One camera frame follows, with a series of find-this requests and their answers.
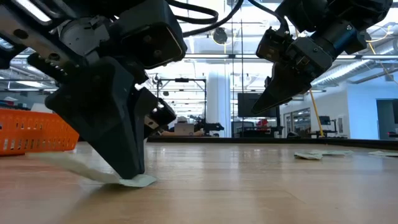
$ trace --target black screen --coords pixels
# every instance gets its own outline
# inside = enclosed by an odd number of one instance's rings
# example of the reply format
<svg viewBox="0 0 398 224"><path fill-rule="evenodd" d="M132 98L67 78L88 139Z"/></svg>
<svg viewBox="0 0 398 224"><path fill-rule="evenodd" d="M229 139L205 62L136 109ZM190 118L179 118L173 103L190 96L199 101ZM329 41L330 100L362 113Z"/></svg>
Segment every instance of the black screen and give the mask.
<svg viewBox="0 0 398 224"><path fill-rule="evenodd" d="M392 109L393 109L393 112L394 112L395 124L398 124L398 100L393 100L392 101Z"/></svg>
<svg viewBox="0 0 398 224"><path fill-rule="evenodd" d="M321 122L321 125L330 125L329 116L319 116L319 121Z"/></svg>
<svg viewBox="0 0 398 224"><path fill-rule="evenodd" d="M259 114L254 114L251 112L251 108L256 103L256 101L260 98L260 93L238 93L238 117L242 118L258 118L258 117L266 117L266 118L276 118L277 110L279 110L279 106L271 108L267 111L261 112Z"/></svg>

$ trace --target ceiling pipe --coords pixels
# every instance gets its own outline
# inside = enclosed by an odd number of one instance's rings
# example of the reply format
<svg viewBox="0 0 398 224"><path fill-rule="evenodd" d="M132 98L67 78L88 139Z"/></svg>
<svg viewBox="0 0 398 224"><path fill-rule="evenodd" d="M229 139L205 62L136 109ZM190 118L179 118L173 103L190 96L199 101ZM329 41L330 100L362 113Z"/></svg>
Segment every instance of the ceiling pipe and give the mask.
<svg viewBox="0 0 398 224"><path fill-rule="evenodd" d="M11 69L0 70L0 76L4 79L21 79L25 81L29 81L31 77L27 77L26 75L21 75L19 72L13 71Z"/></svg>
<svg viewBox="0 0 398 224"><path fill-rule="evenodd" d="M393 75L394 72L398 72L398 68L393 68L387 71L389 74ZM377 74L371 75L369 77L366 78L362 78L360 80L356 80L353 82L350 82L351 84L360 84L360 83L364 83L370 80L373 80L375 78L379 78L379 77L383 77L384 75L387 75L387 73L385 71L379 72Z"/></svg>
<svg viewBox="0 0 398 224"><path fill-rule="evenodd" d="M398 54L398 39L388 41L374 49L378 55ZM370 70L377 65L373 59L360 60L347 65L339 65L332 68L311 82L312 86L338 84L365 70Z"/></svg>
<svg viewBox="0 0 398 224"><path fill-rule="evenodd" d="M8 79L0 79L0 82L21 82L21 81L27 81L27 82L54 82L54 80L27 80L27 79L13 79L13 78L8 78Z"/></svg>
<svg viewBox="0 0 398 224"><path fill-rule="evenodd" d="M29 70L27 68L20 67L20 66L17 66L17 65L11 65L10 69L13 70L13 71L19 72L21 74L24 74L24 75L26 75L28 77L31 77L33 75L33 76L38 77L38 78L46 78L46 79L49 78L49 76L44 74L44 73L35 72L35 71Z"/></svg>

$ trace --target orange basket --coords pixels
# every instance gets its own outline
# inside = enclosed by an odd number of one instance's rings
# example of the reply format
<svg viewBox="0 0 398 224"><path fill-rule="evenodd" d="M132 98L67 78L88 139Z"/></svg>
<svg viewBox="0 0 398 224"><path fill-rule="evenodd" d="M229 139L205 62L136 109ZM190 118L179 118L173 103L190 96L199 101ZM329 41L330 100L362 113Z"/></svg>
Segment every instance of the orange basket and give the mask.
<svg viewBox="0 0 398 224"><path fill-rule="evenodd" d="M74 150L78 138L57 114L0 109L0 156Z"/></svg>

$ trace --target white wall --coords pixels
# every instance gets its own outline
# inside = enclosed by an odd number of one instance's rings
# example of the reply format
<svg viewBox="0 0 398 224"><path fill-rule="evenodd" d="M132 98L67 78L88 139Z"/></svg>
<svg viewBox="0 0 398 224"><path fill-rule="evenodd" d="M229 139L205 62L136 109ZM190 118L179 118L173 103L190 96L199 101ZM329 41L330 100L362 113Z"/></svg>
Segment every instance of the white wall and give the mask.
<svg viewBox="0 0 398 224"><path fill-rule="evenodd" d="M349 126L353 139L379 139L376 100L398 98L398 85L383 78L348 87Z"/></svg>
<svg viewBox="0 0 398 224"><path fill-rule="evenodd" d="M330 119L343 118L343 132L339 136L350 138L350 123L348 116L347 91L344 86L328 88L326 93L314 93L319 116L330 116ZM319 131L319 125L311 96L308 94L304 101L291 101L287 106L280 107L282 124L285 126L284 115L293 111L311 109L311 131ZM333 123L330 126L322 126L323 129L333 130Z"/></svg>

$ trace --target desk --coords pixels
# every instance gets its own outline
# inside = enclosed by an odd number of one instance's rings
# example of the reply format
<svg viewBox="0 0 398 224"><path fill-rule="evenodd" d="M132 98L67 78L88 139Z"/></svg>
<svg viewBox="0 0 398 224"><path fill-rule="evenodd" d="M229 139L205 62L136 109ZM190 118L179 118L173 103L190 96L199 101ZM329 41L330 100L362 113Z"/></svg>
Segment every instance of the desk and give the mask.
<svg viewBox="0 0 398 224"><path fill-rule="evenodd" d="M314 149L354 154L294 158ZM398 160L370 151L376 149L151 143L146 173L158 181L143 189L102 185L24 156L2 157L0 223L397 223ZM76 153L111 172L87 143L79 142Z"/></svg>
<svg viewBox="0 0 398 224"><path fill-rule="evenodd" d="M243 138L274 138L275 132L282 130L283 127L268 127L268 126L257 126L257 127L239 127L239 137Z"/></svg>
<svg viewBox="0 0 398 224"><path fill-rule="evenodd" d="M397 134L397 133L388 133L388 136L389 136L390 138L398 139L398 134Z"/></svg>
<svg viewBox="0 0 398 224"><path fill-rule="evenodd" d="M337 134L337 131L329 131L329 130L323 130L323 135L327 138L328 134ZM310 133L310 135L316 135L317 138L319 138L321 136L321 132L320 131L313 131Z"/></svg>

